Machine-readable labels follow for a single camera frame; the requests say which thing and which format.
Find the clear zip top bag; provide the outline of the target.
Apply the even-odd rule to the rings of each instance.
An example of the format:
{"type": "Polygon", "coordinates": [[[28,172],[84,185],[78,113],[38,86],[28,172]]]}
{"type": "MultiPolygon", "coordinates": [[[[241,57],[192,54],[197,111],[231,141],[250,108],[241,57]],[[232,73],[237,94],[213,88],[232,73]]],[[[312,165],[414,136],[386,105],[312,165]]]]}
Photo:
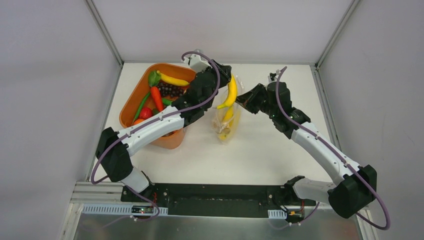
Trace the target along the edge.
{"type": "MultiPolygon", "coordinates": [[[[243,94],[245,87],[238,75],[235,75],[235,82],[237,86],[237,94],[243,94]]],[[[222,90],[219,91],[217,97],[214,99],[214,104],[215,102],[221,104],[227,98],[228,89],[221,89],[222,90]]],[[[214,116],[211,120],[211,128],[221,143],[228,143],[237,131],[241,118],[242,107],[237,103],[234,103],[231,107],[216,109],[215,106],[212,107],[212,109],[214,110],[214,116]]]]}

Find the yellow banana bunch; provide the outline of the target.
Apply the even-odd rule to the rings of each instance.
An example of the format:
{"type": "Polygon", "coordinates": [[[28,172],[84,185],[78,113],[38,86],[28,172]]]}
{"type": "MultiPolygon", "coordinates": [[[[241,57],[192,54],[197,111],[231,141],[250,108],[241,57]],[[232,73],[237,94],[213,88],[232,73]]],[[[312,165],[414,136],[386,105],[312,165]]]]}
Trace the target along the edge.
{"type": "Polygon", "coordinates": [[[217,110],[218,113],[218,139],[228,142],[235,135],[241,116],[240,107],[236,104],[217,110]]]}

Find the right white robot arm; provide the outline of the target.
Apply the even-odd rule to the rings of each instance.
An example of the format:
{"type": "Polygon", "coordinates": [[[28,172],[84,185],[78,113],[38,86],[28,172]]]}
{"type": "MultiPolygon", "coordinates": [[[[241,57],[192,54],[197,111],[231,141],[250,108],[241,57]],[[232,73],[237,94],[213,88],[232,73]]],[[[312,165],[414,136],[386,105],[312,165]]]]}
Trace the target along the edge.
{"type": "Polygon", "coordinates": [[[283,192],[288,204],[314,200],[329,204],[340,217],[348,219],[375,200],[377,171],[369,164],[361,166],[323,137],[311,119],[293,107],[286,83],[259,83],[237,96],[236,103],[252,114],[266,114],[279,132],[308,152],[331,178],[330,182],[303,176],[291,179],[283,192]]]}

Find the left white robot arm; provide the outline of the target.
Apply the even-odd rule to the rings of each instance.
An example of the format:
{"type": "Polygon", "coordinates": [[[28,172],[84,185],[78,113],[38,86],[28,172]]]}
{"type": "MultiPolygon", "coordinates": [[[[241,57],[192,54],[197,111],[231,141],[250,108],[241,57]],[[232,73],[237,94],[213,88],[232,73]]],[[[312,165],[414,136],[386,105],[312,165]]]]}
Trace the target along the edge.
{"type": "Polygon", "coordinates": [[[164,110],[135,126],[119,131],[111,127],[104,129],[95,152],[97,163],[94,170],[102,167],[111,182],[126,185],[140,202],[149,201],[153,195],[151,182],[133,166],[131,157],[160,137],[202,118],[211,108],[218,90],[231,78],[231,66],[213,60],[206,69],[195,74],[186,92],[164,110]]]}

